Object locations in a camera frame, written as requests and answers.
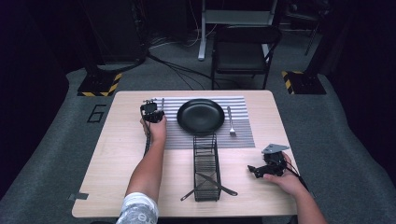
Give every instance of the gray striped mat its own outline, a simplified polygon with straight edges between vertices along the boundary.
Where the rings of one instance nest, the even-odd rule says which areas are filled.
[[[161,109],[162,97],[155,97],[155,103]],[[186,102],[192,99],[209,99],[218,103],[224,110],[224,124],[216,131],[218,148],[255,147],[253,134],[248,120],[248,110],[244,96],[213,96],[213,97],[163,97],[163,111],[167,118],[167,141],[165,149],[192,149],[193,135],[187,133],[177,123],[177,111]],[[233,115],[233,128],[236,136],[230,136],[230,121],[227,106]]]

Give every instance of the wooden table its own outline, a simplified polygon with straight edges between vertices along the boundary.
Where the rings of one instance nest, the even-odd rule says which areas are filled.
[[[74,217],[118,217],[132,171],[143,157],[146,136],[139,123],[140,106],[153,97],[245,97],[255,148],[220,148],[221,184],[238,192],[222,192],[217,202],[196,202],[193,195],[192,150],[165,150],[159,209],[161,217],[262,217],[296,214],[295,201],[278,186],[257,179],[248,165],[265,165],[269,144],[289,146],[274,96],[269,91],[120,91],[114,98],[77,199]],[[294,162],[291,149],[285,150]]]

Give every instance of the dish rack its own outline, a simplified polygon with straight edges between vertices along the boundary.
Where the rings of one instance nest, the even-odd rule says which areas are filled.
[[[198,174],[209,176],[221,185],[218,143],[215,133],[193,137],[195,201],[217,201],[221,189]]]

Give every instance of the human arm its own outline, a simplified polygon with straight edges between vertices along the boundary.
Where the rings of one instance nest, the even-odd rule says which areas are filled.
[[[290,168],[290,158],[283,153],[288,166]],[[290,170],[285,170],[282,176],[264,175],[264,179],[278,184],[283,190],[289,193],[297,204],[297,217],[299,224],[322,224],[327,223],[325,217],[321,213],[317,203],[312,198],[309,191],[300,182],[299,178]]]
[[[140,120],[145,133],[150,131],[151,143],[143,159],[137,164],[131,175],[125,195],[133,192],[144,193],[156,203],[163,177],[163,152],[166,142],[166,116],[158,123]]]

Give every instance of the metal fork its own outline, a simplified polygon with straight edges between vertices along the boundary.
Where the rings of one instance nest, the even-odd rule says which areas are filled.
[[[228,118],[230,119],[230,135],[236,135],[235,130],[233,129],[233,116],[231,115],[231,108],[227,106],[227,111],[228,111]]]

